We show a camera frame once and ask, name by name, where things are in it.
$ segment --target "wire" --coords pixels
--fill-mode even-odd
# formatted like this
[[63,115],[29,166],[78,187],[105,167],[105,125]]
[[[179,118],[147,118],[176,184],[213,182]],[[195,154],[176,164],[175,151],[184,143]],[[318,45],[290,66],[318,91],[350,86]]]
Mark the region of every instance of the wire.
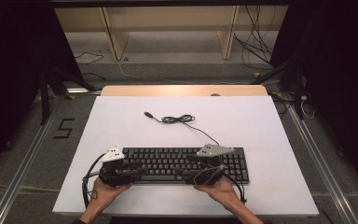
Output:
[[145,114],[147,117],[149,117],[149,118],[151,118],[151,119],[155,119],[156,121],[158,121],[158,122],[160,122],[160,123],[166,123],[166,124],[173,124],[173,123],[178,123],[178,122],[183,123],[183,124],[187,125],[187,127],[190,127],[190,128],[192,128],[192,129],[194,129],[194,130],[197,130],[197,131],[199,131],[199,132],[201,132],[201,133],[204,133],[204,134],[207,135],[210,139],[212,139],[218,146],[220,146],[219,143],[218,143],[216,140],[214,140],[209,134],[205,133],[204,131],[202,131],[202,130],[200,130],[200,129],[194,128],[194,127],[192,127],[192,126],[186,124],[187,122],[190,122],[190,121],[193,121],[193,120],[196,119],[195,117],[193,117],[193,116],[191,116],[191,115],[182,115],[180,118],[164,117],[164,118],[162,118],[161,120],[158,120],[158,119],[156,119],[155,117],[153,117],[153,115],[151,115],[149,112],[144,112],[144,114]]
[[244,192],[245,192],[245,187],[243,186],[243,178],[242,178],[242,175],[240,175],[240,174],[237,174],[237,172],[235,172],[235,176],[240,180],[240,184],[241,184],[241,186],[242,186],[242,193],[241,193],[241,190],[240,190],[240,193],[241,193],[241,201],[243,202],[243,203],[246,203],[246,199],[245,199],[245,195],[244,195]]
[[307,113],[304,111],[304,106],[303,106],[303,104],[304,104],[305,101],[306,101],[306,100],[301,101],[301,110],[303,111],[303,114],[304,114],[304,116],[305,116],[307,119],[313,119],[313,118],[315,117],[315,111],[316,111],[316,110],[313,110],[312,116],[309,117],[309,116],[307,115]]
[[[115,61],[120,69],[121,75],[123,77],[130,77],[130,78],[137,78],[137,79],[141,79],[141,80],[147,80],[147,81],[168,81],[168,82],[173,82],[173,83],[181,83],[181,84],[190,84],[190,85],[199,85],[198,83],[195,82],[189,82],[189,81],[177,81],[177,80],[171,80],[171,79],[166,79],[166,78],[147,78],[147,77],[136,77],[136,76],[129,76],[124,74],[123,69],[121,67],[121,64],[118,61]],[[226,84],[226,85],[238,85],[238,84],[244,84],[247,85],[249,84],[249,82],[215,82],[209,85],[219,85],[219,84]]]
[[[241,53],[241,58],[242,58],[242,62],[250,68],[254,68],[254,69],[260,69],[260,70],[271,70],[271,69],[264,69],[264,68],[256,68],[256,67],[252,67],[249,64],[247,64],[245,62],[245,60],[243,59],[243,53],[245,50],[248,50],[248,63],[250,63],[250,57],[249,54],[252,53],[254,54],[254,56],[256,56],[257,58],[259,58],[260,60],[262,60],[265,63],[269,64],[269,60],[268,60],[268,56],[270,57],[272,55],[272,48],[270,48],[265,42],[264,42],[264,37],[266,36],[266,34],[270,31],[271,27],[272,27],[272,23],[275,19],[275,14],[276,14],[276,6],[274,7],[274,12],[273,12],[273,16],[272,16],[272,20],[269,24],[269,27],[267,29],[267,31],[261,35],[260,34],[260,28],[259,28],[259,16],[260,16],[260,12],[261,12],[261,7],[258,6],[255,8],[255,11],[253,13],[253,16],[251,15],[251,12],[249,11],[249,8],[246,7],[246,11],[249,15],[249,19],[252,22],[252,29],[251,29],[251,33],[249,34],[248,38],[246,39],[246,41],[241,41],[236,34],[234,34],[235,39],[242,45],[242,53]],[[259,47],[257,47],[255,44],[251,45],[249,44],[249,40],[250,38],[253,37],[254,38],[254,42],[256,41],[259,45]],[[264,56],[264,58],[262,56],[260,56],[259,54],[255,53],[253,51],[253,49],[257,49],[259,51],[261,51],[261,53],[263,54],[262,56]]]
[[283,112],[278,112],[278,114],[280,115],[280,119],[283,118],[283,116],[286,114],[286,112],[290,108],[290,106],[292,106],[295,103],[295,101],[283,100],[281,97],[279,97],[277,94],[275,94],[273,92],[268,92],[268,95],[270,95],[272,98],[275,99],[275,100],[273,100],[273,102],[281,103],[283,105],[283,107],[284,107]]
[[[196,181],[197,176],[201,175],[201,174],[204,173],[204,172],[208,172],[208,171],[212,171],[212,170],[216,170],[216,171],[215,171],[215,172],[213,173],[213,175],[211,175],[204,183],[202,183],[202,184],[198,184],[198,183],[197,183],[197,181]],[[217,174],[219,174],[220,171],[222,171],[221,166],[216,166],[216,167],[212,167],[212,168],[207,168],[207,169],[205,169],[205,170],[199,172],[198,174],[196,174],[196,175],[193,177],[194,184],[195,184],[195,185],[205,185],[205,184],[207,184],[214,176],[216,176]]]
[[227,177],[233,184],[235,184],[235,186],[237,186],[238,191],[240,192],[240,199],[241,202],[246,203],[246,199],[245,199],[245,195],[243,193],[243,190],[241,189],[240,185],[237,183],[237,181],[235,181],[231,176],[229,176],[226,173],[223,173],[223,176]]
[[95,73],[83,73],[82,75],[83,76],[96,76],[96,77],[99,77],[100,79],[106,80],[106,77],[102,77],[102,76],[97,75]]
[[103,58],[103,55],[102,54],[94,54],[94,53],[90,53],[90,52],[84,52],[78,56],[75,56],[75,58],[80,58],[81,56],[85,55],[85,54],[89,54],[89,55],[93,55],[93,56],[98,56],[99,58],[95,59],[95,60],[92,60],[91,62],[89,63],[80,63],[80,64],[91,64],[91,63],[95,63],[99,60],[101,60]]
[[102,156],[104,156],[104,154],[102,154],[101,156],[98,157],[97,160],[95,160],[95,162],[91,165],[91,167],[89,168],[89,170],[87,171],[86,175],[83,177],[82,179],[82,191],[83,191],[83,200],[84,200],[84,204],[87,206],[89,206],[89,198],[88,198],[88,195],[91,197],[91,194],[92,191],[89,191],[89,188],[88,188],[88,183],[89,183],[89,178],[90,178],[90,174],[91,174],[91,171],[92,169],[94,168],[95,164],[97,164],[97,162],[100,160],[100,158]]

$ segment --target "power cord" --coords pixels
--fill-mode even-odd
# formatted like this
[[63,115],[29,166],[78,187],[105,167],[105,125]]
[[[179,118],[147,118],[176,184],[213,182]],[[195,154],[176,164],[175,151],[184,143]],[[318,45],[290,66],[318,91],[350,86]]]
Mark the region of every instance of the power cord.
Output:
[[211,138],[218,146],[220,146],[219,143],[218,143],[216,140],[214,140],[209,134],[205,133],[204,131],[202,131],[202,130],[200,130],[200,129],[194,128],[194,127],[192,127],[192,126],[186,124],[187,122],[190,122],[190,121],[193,121],[193,120],[196,119],[195,117],[193,117],[193,116],[191,116],[191,115],[182,115],[180,118],[164,117],[164,118],[162,118],[161,120],[158,120],[158,119],[156,119],[155,117],[153,117],[153,115],[151,115],[149,112],[144,112],[144,114],[145,114],[147,117],[149,117],[149,118],[151,118],[151,119],[155,119],[156,121],[158,121],[158,122],[160,122],[160,123],[166,123],[166,124],[183,123],[183,124],[185,124],[186,126],[192,128],[192,129],[194,129],[194,130],[197,130],[197,131],[199,131],[199,132],[201,132],[201,133],[204,133],[204,134],[207,135],[209,138]]

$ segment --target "hand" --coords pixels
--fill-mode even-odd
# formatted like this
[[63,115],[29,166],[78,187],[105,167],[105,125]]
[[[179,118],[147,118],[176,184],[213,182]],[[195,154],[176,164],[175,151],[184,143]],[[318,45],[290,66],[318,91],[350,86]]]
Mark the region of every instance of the hand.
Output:
[[80,220],[85,223],[91,223],[121,192],[129,189],[130,186],[131,184],[113,188],[105,185],[100,177],[97,177],[94,181],[89,206],[87,206]]
[[229,205],[232,203],[240,201],[232,187],[231,181],[222,176],[219,181],[214,185],[195,185],[194,189],[206,192],[212,199],[221,203],[228,211],[231,211]]
[[232,187],[231,181],[225,176],[222,176],[214,185],[195,185],[194,189],[208,193],[212,199],[221,203],[229,212],[236,216],[241,223],[263,223],[241,202]]

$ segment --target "white table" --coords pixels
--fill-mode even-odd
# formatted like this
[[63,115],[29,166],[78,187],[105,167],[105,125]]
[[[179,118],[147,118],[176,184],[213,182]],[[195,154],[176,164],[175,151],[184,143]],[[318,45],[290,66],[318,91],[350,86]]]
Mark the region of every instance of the white table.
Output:
[[[192,126],[225,147],[243,147],[251,183],[244,187],[256,215],[314,217],[318,210],[269,96],[100,96],[96,99],[53,212],[85,210],[81,179],[111,147],[202,147],[213,143],[182,124],[156,118],[191,114]],[[89,181],[92,189],[93,179]],[[191,186],[134,185],[104,211],[112,216],[230,217]]]

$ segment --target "metal rail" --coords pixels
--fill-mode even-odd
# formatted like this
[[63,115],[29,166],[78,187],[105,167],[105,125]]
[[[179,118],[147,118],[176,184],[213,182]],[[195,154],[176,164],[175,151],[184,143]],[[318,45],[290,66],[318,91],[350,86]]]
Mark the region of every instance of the metal rail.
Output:
[[[290,95],[288,95],[287,93],[284,93],[283,97],[286,100],[291,100]],[[321,151],[313,140],[313,137],[310,134],[310,130],[308,129],[304,120],[300,120],[298,118],[298,116],[296,115],[296,111],[292,107],[289,108],[289,112],[290,116],[295,122],[299,133],[301,134],[302,139],[304,140],[305,145],[307,146],[307,150],[309,151],[310,156],[312,157],[313,162],[315,163],[316,168],[318,169],[327,190],[330,193],[330,196],[333,199],[334,204],[337,207],[339,214],[342,217],[342,220],[344,221],[344,223],[347,224],[358,223],[358,217],[354,213],[350,202],[348,201],[347,197],[339,186],[329,165],[324,159],[324,156],[322,155]]]
[[22,160],[19,169],[17,170],[16,174],[14,175],[13,179],[7,187],[5,194],[0,200],[0,223],[3,223],[5,221],[10,207],[14,203],[19,189],[24,182],[25,177],[27,176],[32,164],[34,163],[34,159],[36,158],[36,155],[46,137],[46,133],[49,130],[51,121],[54,118],[57,108],[61,105],[63,101],[63,96],[57,97],[56,100],[54,102],[53,107],[51,108],[52,112],[50,116],[48,117],[46,123],[40,126],[39,131],[37,132],[36,137],[34,138],[34,141],[31,146],[29,147],[24,159]]

